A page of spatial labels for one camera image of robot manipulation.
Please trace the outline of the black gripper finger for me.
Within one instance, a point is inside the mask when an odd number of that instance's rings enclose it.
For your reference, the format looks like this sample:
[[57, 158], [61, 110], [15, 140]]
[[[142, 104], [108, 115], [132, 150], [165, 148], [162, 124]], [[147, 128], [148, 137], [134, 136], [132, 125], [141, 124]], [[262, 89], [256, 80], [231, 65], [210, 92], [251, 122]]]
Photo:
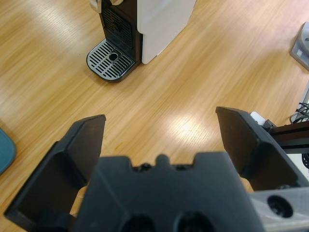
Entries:
[[308, 187], [283, 148], [249, 113], [221, 106], [216, 113], [224, 148], [254, 190]]
[[5, 217], [15, 224], [72, 224], [71, 208], [101, 153], [105, 115], [78, 120], [55, 142], [19, 190]]

